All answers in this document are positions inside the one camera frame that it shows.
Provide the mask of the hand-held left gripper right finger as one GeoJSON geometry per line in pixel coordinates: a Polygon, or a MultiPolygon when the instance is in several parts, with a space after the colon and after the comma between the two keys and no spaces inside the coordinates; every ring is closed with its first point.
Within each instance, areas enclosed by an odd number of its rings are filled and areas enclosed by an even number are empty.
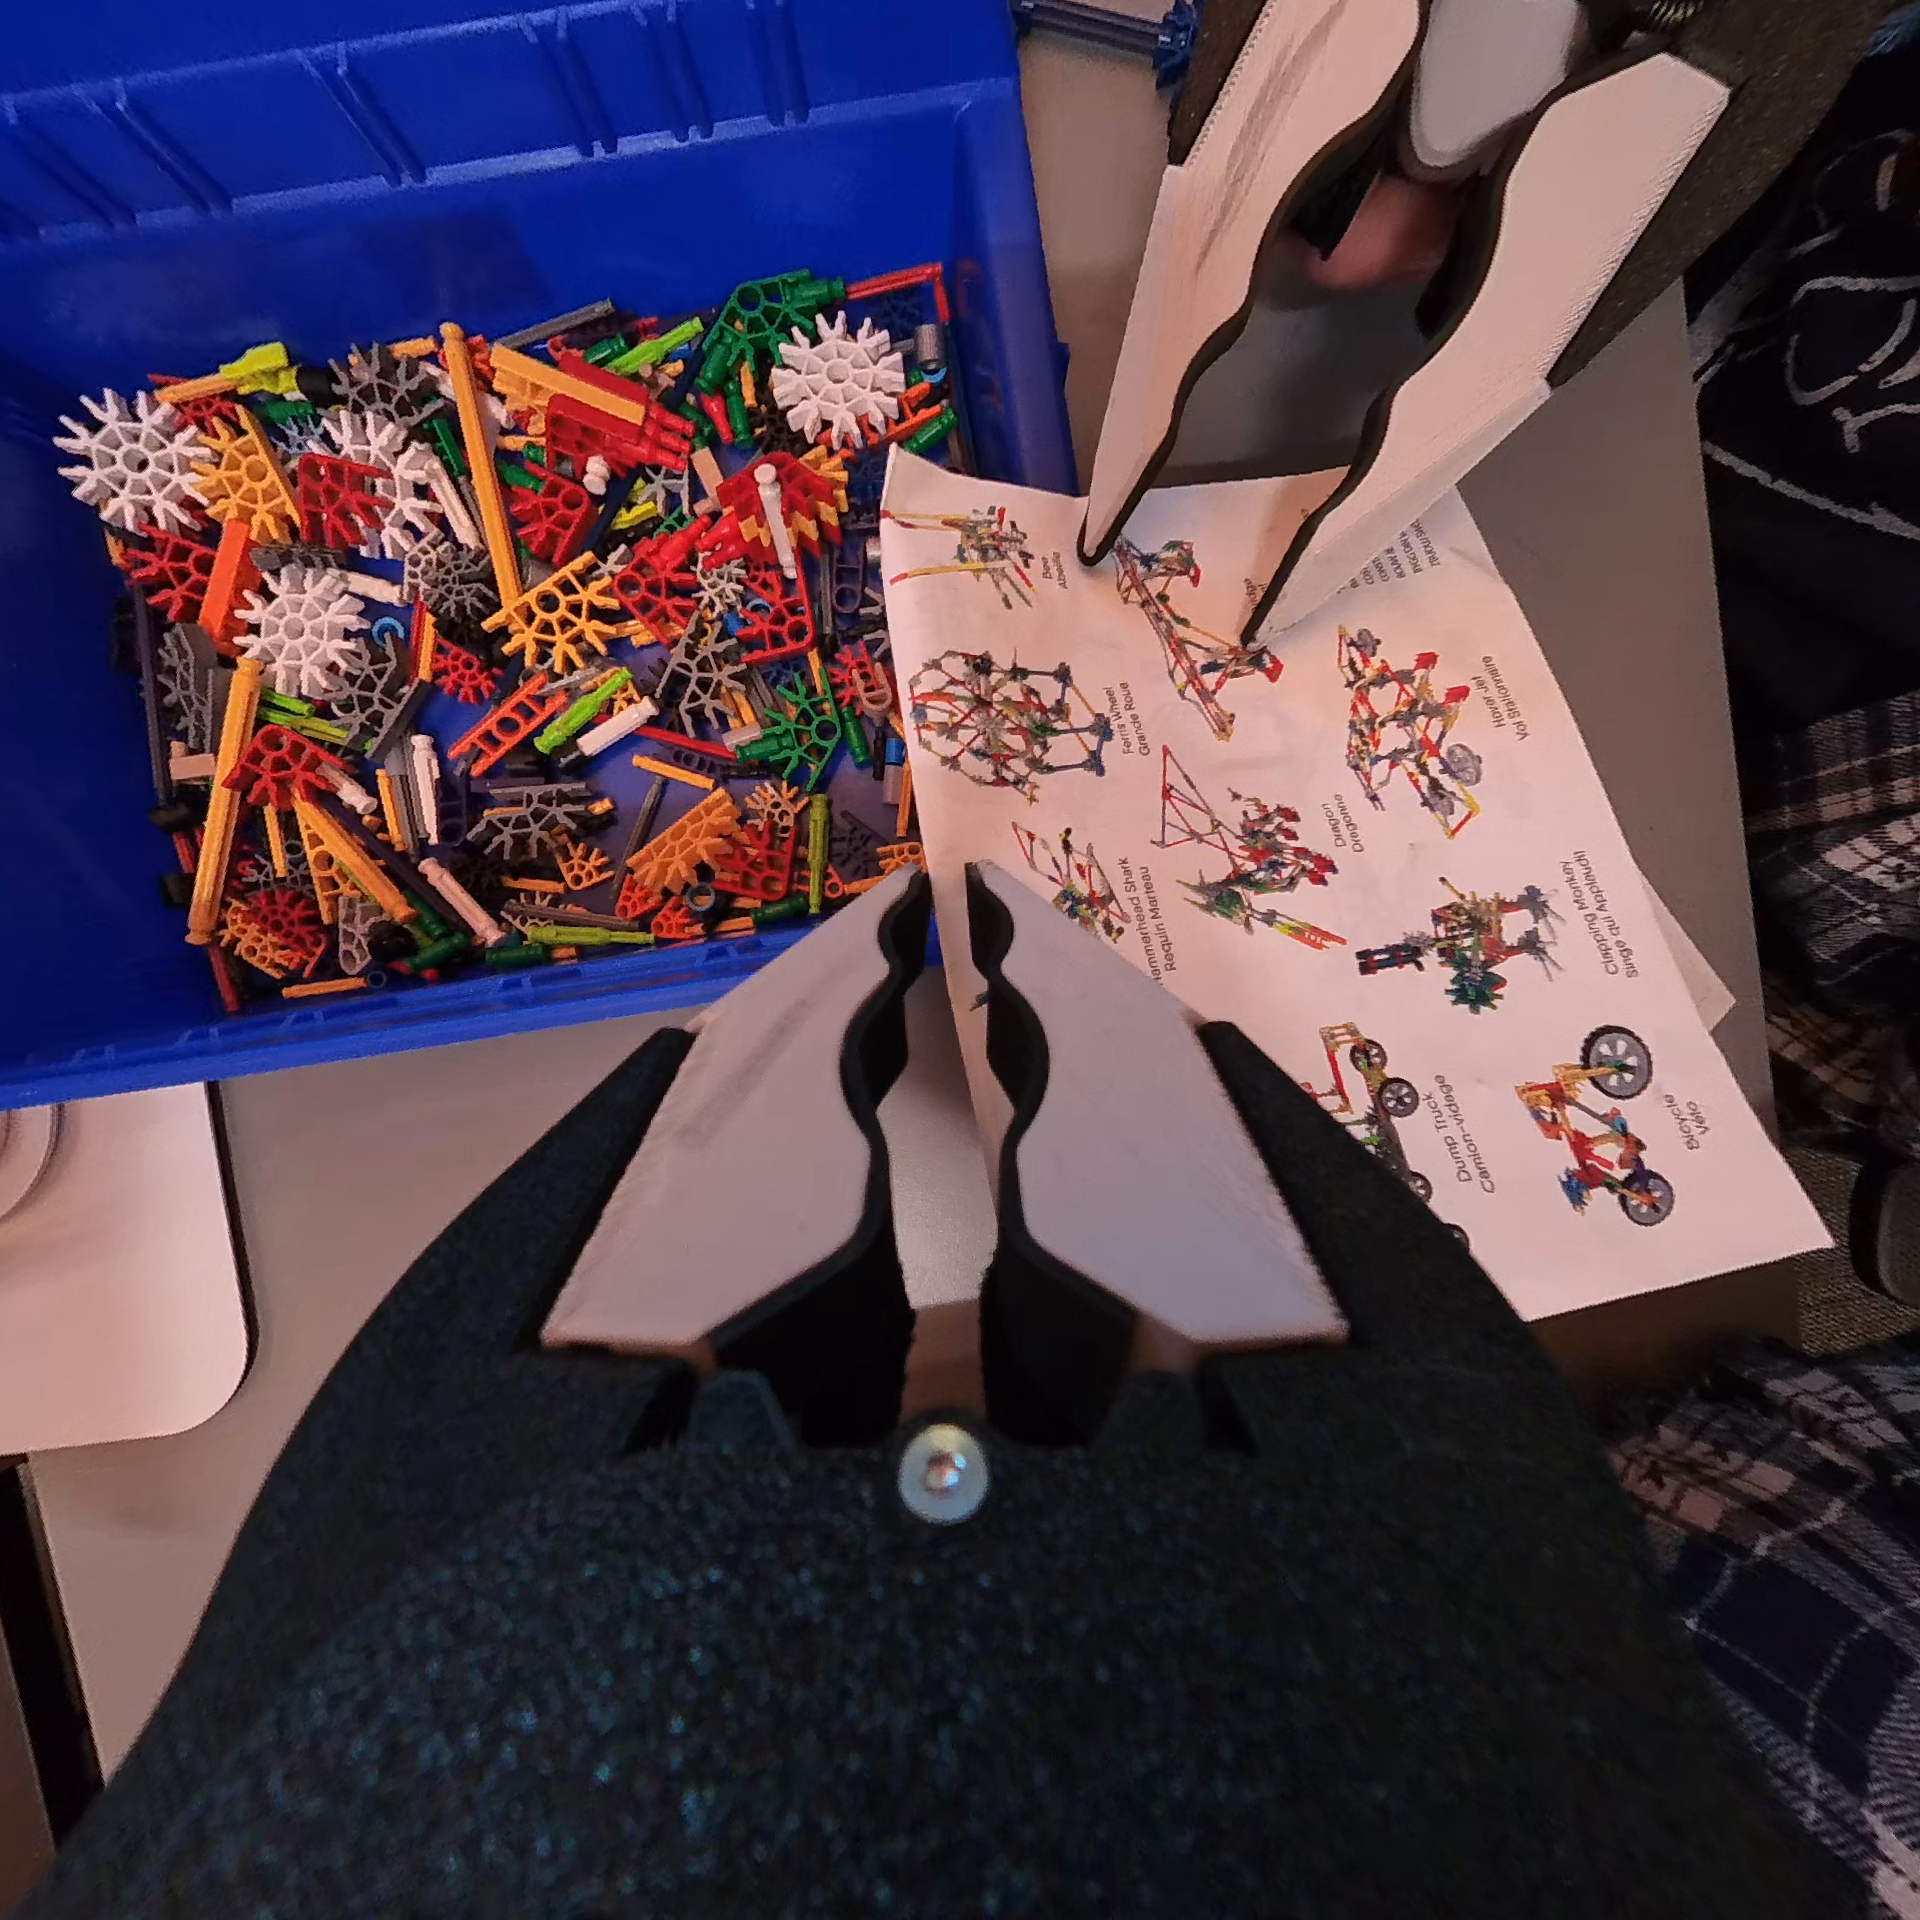
{"type": "Polygon", "coordinates": [[[1091,1444],[1128,1374],[1327,1348],[1348,1320],[1189,1010],[997,864],[965,871],[995,1130],[981,1367],[1021,1444],[1091,1444]]]}

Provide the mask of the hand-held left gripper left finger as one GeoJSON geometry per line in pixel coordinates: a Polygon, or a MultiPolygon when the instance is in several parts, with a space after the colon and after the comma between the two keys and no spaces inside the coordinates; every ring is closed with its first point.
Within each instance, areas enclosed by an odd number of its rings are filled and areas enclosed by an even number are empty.
{"type": "Polygon", "coordinates": [[[899,868],[692,1022],[545,1348],[764,1374],[814,1447],[898,1430],[917,1314],[877,1110],[928,917],[925,875],[899,868]]]}

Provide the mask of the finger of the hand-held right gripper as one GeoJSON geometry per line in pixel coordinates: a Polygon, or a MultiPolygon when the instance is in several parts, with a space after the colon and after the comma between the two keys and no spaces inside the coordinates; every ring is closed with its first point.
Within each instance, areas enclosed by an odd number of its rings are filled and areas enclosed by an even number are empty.
{"type": "Polygon", "coordinates": [[[1419,4],[1205,8],[1091,461],[1087,562],[1111,552],[1194,380],[1244,331],[1269,235],[1379,127],[1419,31],[1419,4]]]}
{"type": "Polygon", "coordinates": [[[1731,91],[1645,42],[1557,88],[1514,131],[1459,227],[1464,292],[1425,361],[1368,411],[1354,465],[1302,521],[1248,637],[1324,605],[1542,405],[1552,370],[1731,91]]]}

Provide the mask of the printed instruction sheet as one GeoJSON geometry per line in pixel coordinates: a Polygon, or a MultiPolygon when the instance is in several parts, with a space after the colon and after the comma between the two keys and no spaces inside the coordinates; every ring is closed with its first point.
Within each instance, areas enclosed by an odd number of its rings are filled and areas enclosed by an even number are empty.
{"type": "Polygon", "coordinates": [[[1087,507],[894,450],[877,515],[942,922],[991,861],[1232,1021],[1527,1320],[1831,1245],[1457,491],[1277,637],[1328,474],[1087,507]]]}

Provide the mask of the person's right hand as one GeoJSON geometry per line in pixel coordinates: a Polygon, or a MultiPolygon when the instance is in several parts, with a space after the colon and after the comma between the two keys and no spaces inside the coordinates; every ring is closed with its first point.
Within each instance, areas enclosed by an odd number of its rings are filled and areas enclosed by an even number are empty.
{"type": "Polygon", "coordinates": [[[1338,247],[1328,254],[1308,254],[1311,281],[1338,295],[1428,281],[1452,247],[1474,184],[1471,175],[1408,181],[1395,170],[1384,171],[1365,188],[1338,247]]]}

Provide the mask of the colourful construction toy model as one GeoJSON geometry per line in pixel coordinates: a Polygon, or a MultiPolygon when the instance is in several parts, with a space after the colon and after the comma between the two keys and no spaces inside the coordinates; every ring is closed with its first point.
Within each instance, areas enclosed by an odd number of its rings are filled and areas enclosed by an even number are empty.
{"type": "Polygon", "coordinates": [[[1017,35],[1057,35],[1101,51],[1148,61],[1161,91],[1187,80],[1204,17],[1199,4],[1165,4],[1154,17],[1098,4],[1008,4],[1017,35]]]}

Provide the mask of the dark printed garment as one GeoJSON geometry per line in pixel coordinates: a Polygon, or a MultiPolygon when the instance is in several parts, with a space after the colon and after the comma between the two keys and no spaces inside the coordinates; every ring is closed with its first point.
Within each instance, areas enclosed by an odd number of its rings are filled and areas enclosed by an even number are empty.
{"type": "Polygon", "coordinates": [[[1918,45],[1688,275],[1738,751],[1918,690],[1918,45]]]}

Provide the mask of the white flat base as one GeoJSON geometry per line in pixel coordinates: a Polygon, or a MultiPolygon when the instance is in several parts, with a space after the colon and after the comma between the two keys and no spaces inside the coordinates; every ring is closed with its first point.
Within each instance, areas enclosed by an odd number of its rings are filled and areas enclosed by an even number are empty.
{"type": "Polygon", "coordinates": [[[4,1115],[4,1457],[171,1437],[251,1362],[202,1087],[4,1115]]]}

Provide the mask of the pile of colourful construction pieces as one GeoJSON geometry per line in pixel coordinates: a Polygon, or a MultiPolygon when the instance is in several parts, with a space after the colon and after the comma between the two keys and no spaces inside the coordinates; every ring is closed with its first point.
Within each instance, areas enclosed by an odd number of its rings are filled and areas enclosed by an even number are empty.
{"type": "Polygon", "coordinates": [[[222,1011],[805,931],[925,867],[889,454],[969,451],[945,268],[284,342],[77,400],[222,1011]]]}

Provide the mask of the plaid trousers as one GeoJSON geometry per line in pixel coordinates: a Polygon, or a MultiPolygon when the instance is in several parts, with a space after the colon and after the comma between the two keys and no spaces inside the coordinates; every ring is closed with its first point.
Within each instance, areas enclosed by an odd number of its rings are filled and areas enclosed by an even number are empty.
{"type": "MultiPolygon", "coordinates": [[[[1918,691],[1742,751],[1782,1137],[1861,1168],[1849,1252],[1918,1301],[1918,691]]],[[[1841,1867],[1822,1914],[1918,1914],[1918,1335],[1747,1340],[1619,1437],[1731,1724],[1841,1867]]]]}

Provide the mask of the blue plastic bin with label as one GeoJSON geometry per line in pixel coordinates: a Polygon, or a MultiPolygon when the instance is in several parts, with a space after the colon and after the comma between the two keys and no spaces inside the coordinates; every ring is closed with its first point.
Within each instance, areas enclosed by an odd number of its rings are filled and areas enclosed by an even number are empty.
{"type": "Polygon", "coordinates": [[[7,4],[4,1107],[675,1011],[809,928],[229,1018],[161,897],[77,397],[935,260],[977,465],[1078,491],[1005,4],[7,4]]]}

